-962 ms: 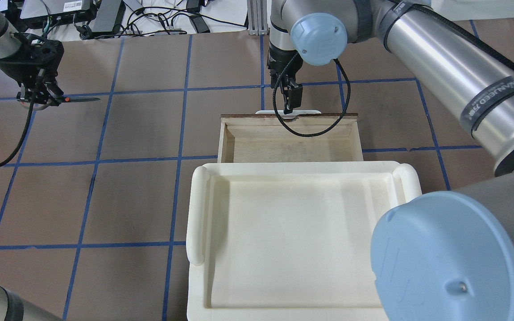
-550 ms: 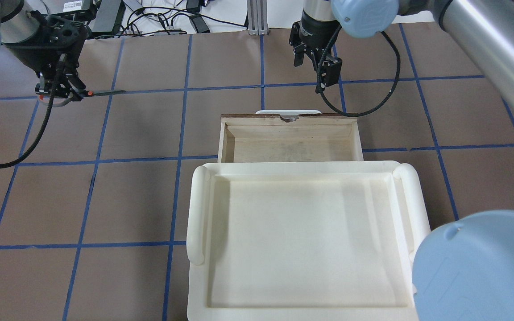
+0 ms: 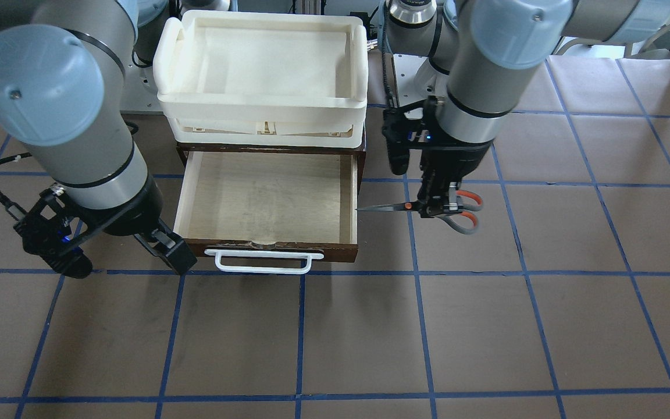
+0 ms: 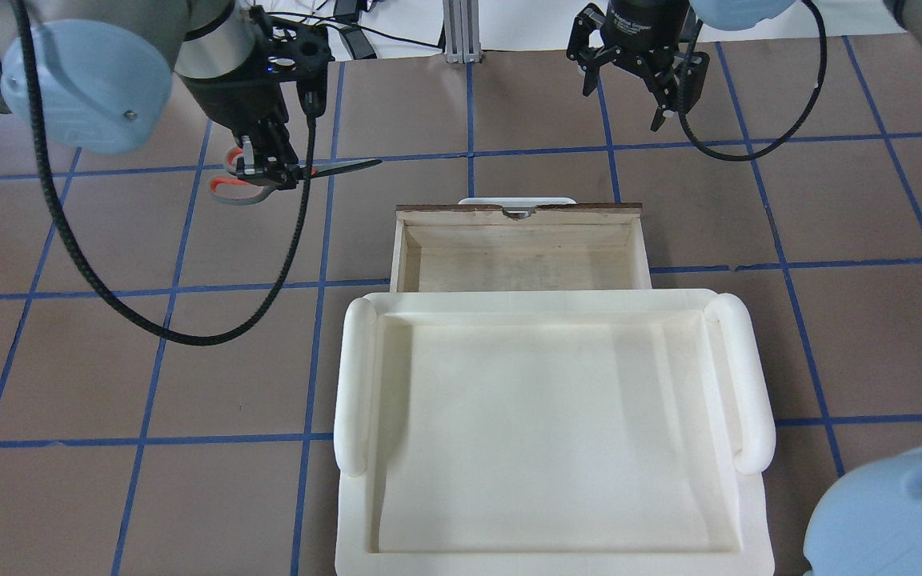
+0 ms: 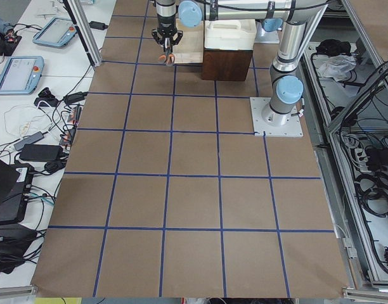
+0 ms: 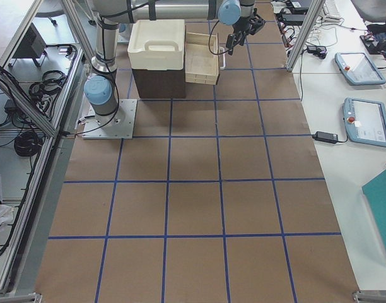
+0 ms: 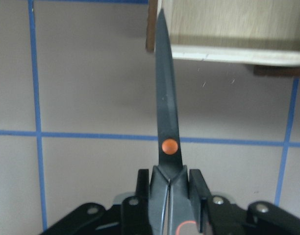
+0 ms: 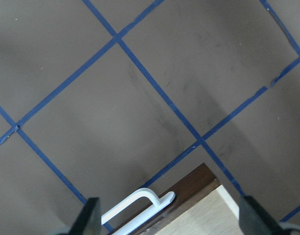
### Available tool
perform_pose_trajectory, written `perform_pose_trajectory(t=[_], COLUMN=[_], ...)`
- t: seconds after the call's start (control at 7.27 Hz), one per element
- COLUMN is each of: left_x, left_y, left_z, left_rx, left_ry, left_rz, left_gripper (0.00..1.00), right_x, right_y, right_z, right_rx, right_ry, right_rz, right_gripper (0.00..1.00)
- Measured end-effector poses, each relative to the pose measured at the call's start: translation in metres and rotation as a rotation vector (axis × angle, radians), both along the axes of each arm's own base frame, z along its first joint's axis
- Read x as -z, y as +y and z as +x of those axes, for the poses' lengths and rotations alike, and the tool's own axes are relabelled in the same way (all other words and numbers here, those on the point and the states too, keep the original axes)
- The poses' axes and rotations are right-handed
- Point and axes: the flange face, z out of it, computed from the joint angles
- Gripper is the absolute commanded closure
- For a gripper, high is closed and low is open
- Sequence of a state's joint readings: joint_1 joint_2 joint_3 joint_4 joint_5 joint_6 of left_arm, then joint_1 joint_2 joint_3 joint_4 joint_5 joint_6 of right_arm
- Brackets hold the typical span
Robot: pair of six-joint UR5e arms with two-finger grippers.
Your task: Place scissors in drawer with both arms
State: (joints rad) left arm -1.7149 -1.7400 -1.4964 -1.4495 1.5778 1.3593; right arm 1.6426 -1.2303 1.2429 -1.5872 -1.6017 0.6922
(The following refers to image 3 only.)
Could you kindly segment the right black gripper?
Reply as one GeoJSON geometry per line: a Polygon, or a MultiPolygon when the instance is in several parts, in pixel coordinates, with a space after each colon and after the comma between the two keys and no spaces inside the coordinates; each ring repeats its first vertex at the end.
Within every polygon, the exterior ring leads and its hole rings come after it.
{"type": "Polygon", "coordinates": [[[130,236],[154,257],[159,257],[173,273],[186,274],[197,264],[197,256],[183,237],[161,220],[163,198],[156,180],[147,175],[143,188],[129,204],[133,206],[107,225],[106,234],[130,236]]]}

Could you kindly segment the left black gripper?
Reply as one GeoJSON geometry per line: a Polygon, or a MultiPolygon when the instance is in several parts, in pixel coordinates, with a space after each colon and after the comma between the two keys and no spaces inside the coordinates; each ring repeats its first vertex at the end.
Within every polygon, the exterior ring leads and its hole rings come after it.
{"type": "Polygon", "coordinates": [[[463,178],[479,166],[493,142],[430,143],[436,145],[436,149],[422,150],[420,167],[423,175],[417,201],[447,197],[450,189],[461,189],[463,178]]]}

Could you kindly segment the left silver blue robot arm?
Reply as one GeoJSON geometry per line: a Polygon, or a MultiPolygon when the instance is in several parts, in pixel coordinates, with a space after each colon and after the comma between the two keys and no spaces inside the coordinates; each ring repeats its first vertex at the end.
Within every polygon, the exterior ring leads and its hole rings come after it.
{"type": "Polygon", "coordinates": [[[448,222],[481,205],[462,179],[481,163],[537,68],[563,37],[639,42],[670,16],[670,1],[385,1],[384,40],[396,55],[425,56],[444,95],[383,112],[389,165],[406,172],[421,150],[416,201],[386,206],[448,222]]]}

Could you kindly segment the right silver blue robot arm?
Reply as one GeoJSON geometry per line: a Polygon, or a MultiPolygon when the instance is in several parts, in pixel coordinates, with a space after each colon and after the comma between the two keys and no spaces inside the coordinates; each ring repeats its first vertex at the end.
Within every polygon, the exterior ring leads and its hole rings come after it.
{"type": "Polygon", "coordinates": [[[125,59],[138,40],[136,1],[46,1],[0,32],[0,124],[54,179],[30,210],[0,191],[25,252],[85,278],[80,245],[133,236],[176,274],[196,262],[161,220],[162,196],[120,114],[125,59]]]}

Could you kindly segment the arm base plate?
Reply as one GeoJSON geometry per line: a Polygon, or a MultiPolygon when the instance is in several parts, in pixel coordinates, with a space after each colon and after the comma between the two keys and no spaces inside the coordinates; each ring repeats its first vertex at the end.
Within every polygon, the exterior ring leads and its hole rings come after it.
{"type": "Polygon", "coordinates": [[[393,69],[399,106],[424,101],[430,95],[446,95],[448,75],[427,56],[393,55],[393,69]]]}
{"type": "Polygon", "coordinates": [[[157,93],[152,67],[140,68],[129,59],[120,99],[120,113],[162,116],[164,112],[157,93]]]}

